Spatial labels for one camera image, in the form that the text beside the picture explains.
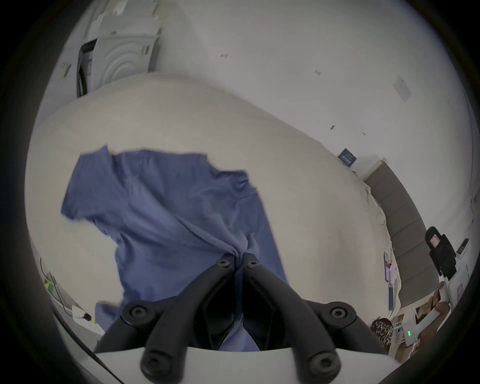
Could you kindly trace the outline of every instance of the gray headboard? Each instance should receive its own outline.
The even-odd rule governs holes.
[[[400,303],[405,307],[438,287],[438,273],[425,243],[427,229],[409,194],[386,163],[382,162],[365,183],[387,219],[402,281]]]

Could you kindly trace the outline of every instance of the white device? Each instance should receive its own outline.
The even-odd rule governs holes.
[[[452,276],[450,280],[445,279],[445,283],[448,287],[450,307],[453,311],[458,304],[460,298],[462,297],[463,292],[468,284],[467,267],[465,265],[458,267],[457,272]]]
[[[146,73],[157,39],[157,36],[99,37],[92,58],[92,90],[127,76]]]
[[[440,300],[439,302],[450,303],[450,296],[448,291],[448,282],[445,281],[445,284],[442,288],[439,289]],[[438,316],[440,315],[435,309],[432,309],[430,313],[425,316],[422,321],[418,324],[416,322],[416,308],[411,308],[405,315],[402,320],[402,328],[405,334],[405,345],[407,347],[414,344],[426,327],[428,327]]]

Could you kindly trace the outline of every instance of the leopard print fabric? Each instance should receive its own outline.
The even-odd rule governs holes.
[[[375,336],[377,336],[385,350],[388,352],[388,350],[390,349],[393,335],[392,322],[385,318],[377,319],[373,321],[372,325],[370,325],[370,329],[375,334]]]

